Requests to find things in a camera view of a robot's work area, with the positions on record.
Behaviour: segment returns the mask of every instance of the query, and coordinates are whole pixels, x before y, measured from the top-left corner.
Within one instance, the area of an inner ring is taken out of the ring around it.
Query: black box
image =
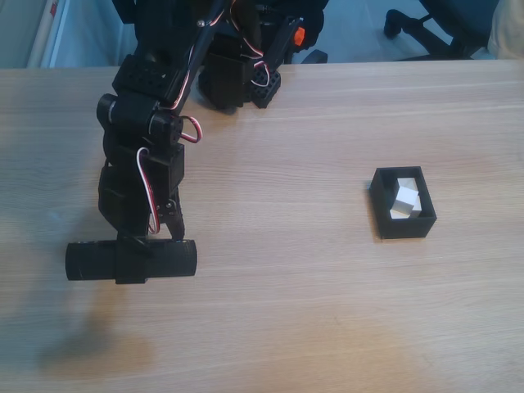
[[[395,182],[398,178],[415,178],[422,211],[417,218],[392,219],[390,209],[395,202]],[[420,166],[378,168],[369,187],[378,232],[383,239],[426,237],[436,221],[426,181]]]

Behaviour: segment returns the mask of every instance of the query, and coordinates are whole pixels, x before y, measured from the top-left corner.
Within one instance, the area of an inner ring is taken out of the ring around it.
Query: white cube
[[[411,215],[411,211],[417,204],[417,197],[418,191],[399,186],[392,209],[399,213],[404,213],[405,215]]]
[[[422,207],[420,206],[420,196],[417,196],[417,203],[415,203],[415,206],[413,206],[413,210],[411,210],[409,217],[412,219],[417,218],[421,212]]]
[[[409,215],[405,215],[404,213],[400,213],[393,209],[390,210],[390,215],[391,215],[391,218],[393,219],[409,219],[410,218]]]
[[[407,187],[414,191],[418,191],[417,181],[415,180],[415,178],[398,178],[397,188],[398,186]]]

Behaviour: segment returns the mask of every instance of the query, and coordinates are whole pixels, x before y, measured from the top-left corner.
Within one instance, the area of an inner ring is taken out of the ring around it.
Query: chair wheel
[[[394,38],[400,34],[400,31],[402,31],[400,26],[391,20],[386,19],[386,23],[384,24],[384,35],[386,35],[386,37],[389,39]]]

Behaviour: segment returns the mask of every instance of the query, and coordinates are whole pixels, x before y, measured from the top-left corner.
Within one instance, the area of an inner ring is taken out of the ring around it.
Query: wooden table
[[[0,72],[0,391],[524,391],[524,63],[296,65],[268,110],[185,113],[194,278],[67,282],[115,69]],[[377,167],[439,217],[381,242]]]

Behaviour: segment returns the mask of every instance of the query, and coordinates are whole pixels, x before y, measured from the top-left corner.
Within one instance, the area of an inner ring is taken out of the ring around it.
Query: red and white wire
[[[199,143],[199,141],[204,136],[204,133],[202,132],[202,127],[200,126],[200,123],[198,123],[198,120],[191,116],[180,116],[180,117],[182,119],[187,119],[191,121],[191,124],[193,124],[196,130],[196,138],[192,137],[191,135],[187,135],[186,133],[182,133],[180,137],[191,143]]]
[[[240,27],[237,25],[237,22],[235,21],[235,19],[233,18],[233,6],[235,4],[237,0],[233,0],[231,2],[231,8],[229,9],[229,14],[231,14],[231,22],[233,23],[233,27],[235,28],[235,30],[240,33]],[[264,53],[260,50],[260,49],[257,49],[255,46],[253,46],[252,43],[250,43],[246,37],[242,37],[244,39],[244,42],[246,43],[246,45],[249,47],[250,50],[253,51],[254,54],[257,55],[257,57],[251,57],[251,56],[247,56],[247,55],[242,55],[242,56],[245,56],[245,57],[249,57],[250,59],[254,59],[254,60],[258,60],[258,59],[261,59],[262,57],[264,57]]]
[[[187,65],[189,66],[191,64],[191,57],[193,55],[193,49],[194,49],[194,45],[191,47],[191,50],[189,51],[189,58],[187,59]],[[183,83],[182,83],[182,87],[180,88],[180,93],[178,94],[178,97],[176,100],[174,100],[174,103],[173,105],[170,107],[170,109],[172,111],[174,111],[175,109],[177,109],[177,106],[178,104],[180,103],[180,101],[182,100],[182,97],[183,97],[183,94],[186,92],[186,87],[187,87],[187,82],[189,81],[189,74],[190,74],[190,71],[187,70],[187,73],[186,73],[186,76],[184,77],[183,79]]]
[[[220,12],[219,15],[214,20],[206,23],[206,26],[214,26],[217,23],[219,23],[219,20],[220,20],[220,18],[222,17],[223,14],[224,14],[224,10],[222,10],[222,12]],[[189,51],[189,58],[187,59],[187,65],[188,66],[191,65],[191,58],[193,56],[193,49],[194,48],[195,48],[195,46],[193,45],[191,47],[191,50]],[[177,109],[178,104],[180,104],[180,101],[182,101],[183,94],[186,92],[187,82],[189,82],[189,75],[190,75],[190,70],[187,70],[186,76],[183,79],[182,88],[180,88],[180,93],[178,94],[178,97],[174,101],[173,105],[170,107],[170,109],[172,111]]]
[[[151,211],[151,217],[153,221],[153,226],[149,225],[149,232],[152,234],[157,234],[158,232],[160,232],[160,221],[158,220],[158,212],[156,211],[155,196],[153,194],[151,184],[147,180],[147,176],[142,167],[142,162],[140,161],[140,155],[143,152],[149,154],[149,150],[146,147],[140,147],[137,150],[137,167],[138,172],[140,173],[140,177],[142,178],[142,182],[144,184],[144,189],[146,190],[147,203],[149,204],[149,210]]]
[[[254,80],[252,80],[251,82],[255,86],[260,86],[262,88],[267,88],[269,86],[269,80],[271,79],[271,75],[269,74],[269,66],[268,66],[268,64],[265,61],[259,61],[258,63],[255,63],[255,65],[254,65],[255,68],[258,68],[260,66],[264,66],[264,68],[265,68],[265,73],[268,76],[267,82],[265,84],[256,83]]]
[[[222,10],[222,12],[220,12],[220,14],[216,17],[215,20],[212,20],[211,22],[207,23],[206,25],[207,26],[214,26],[214,25],[216,25],[217,23],[219,23],[219,20],[220,20],[220,18],[222,17],[223,14],[224,14],[224,10]]]

